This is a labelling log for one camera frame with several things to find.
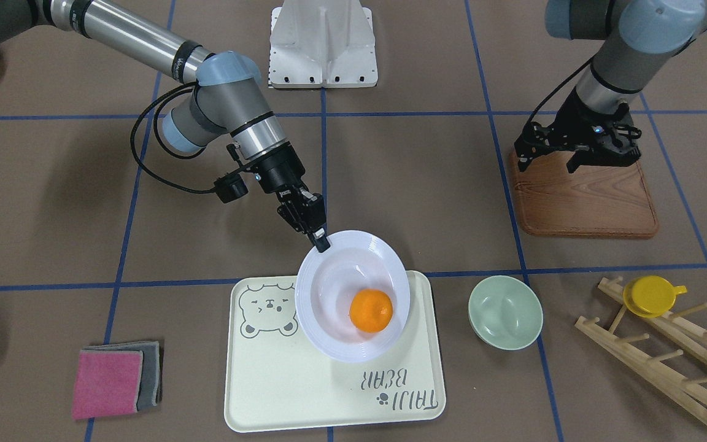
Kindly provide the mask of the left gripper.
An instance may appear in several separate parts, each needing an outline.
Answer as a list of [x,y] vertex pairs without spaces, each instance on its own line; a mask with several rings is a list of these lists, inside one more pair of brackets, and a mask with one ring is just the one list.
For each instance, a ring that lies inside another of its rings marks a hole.
[[636,127],[632,125],[629,104],[620,99],[614,112],[597,112],[574,89],[549,126],[530,122],[528,137],[520,136],[514,142],[520,173],[533,160],[559,151],[573,151],[566,163],[570,174],[581,166],[629,167],[636,163],[641,151],[636,147]]

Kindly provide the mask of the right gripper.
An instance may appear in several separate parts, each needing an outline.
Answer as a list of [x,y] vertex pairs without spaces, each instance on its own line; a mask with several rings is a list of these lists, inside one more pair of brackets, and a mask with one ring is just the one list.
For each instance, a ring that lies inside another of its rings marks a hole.
[[256,157],[249,163],[249,171],[260,176],[259,184],[265,193],[277,195],[278,214],[292,229],[307,235],[320,254],[330,248],[325,231],[325,199],[304,184],[306,169],[291,143],[284,142]]

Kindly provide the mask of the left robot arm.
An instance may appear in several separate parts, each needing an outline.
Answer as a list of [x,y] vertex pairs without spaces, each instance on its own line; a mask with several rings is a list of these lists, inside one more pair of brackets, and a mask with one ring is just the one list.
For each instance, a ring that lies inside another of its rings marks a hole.
[[631,101],[668,60],[707,31],[707,1],[550,1],[547,33],[561,39],[601,40],[576,70],[578,83],[554,121],[529,117],[514,142],[519,171],[533,160],[570,152],[578,167],[629,167],[641,157]]

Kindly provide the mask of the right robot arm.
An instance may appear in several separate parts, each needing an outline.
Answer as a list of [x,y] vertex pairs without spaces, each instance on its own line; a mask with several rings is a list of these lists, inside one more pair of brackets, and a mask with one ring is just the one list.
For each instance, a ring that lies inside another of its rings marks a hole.
[[265,193],[277,196],[278,213],[293,230],[317,251],[329,248],[325,201],[304,184],[305,168],[259,89],[255,62],[236,52],[213,53],[110,1],[0,1],[0,43],[40,25],[81,34],[177,81],[144,111],[158,117],[169,101],[187,95],[155,129],[160,146],[189,160],[230,135],[227,149],[238,167],[207,192],[230,203],[248,191],[241,174],[252,173]]

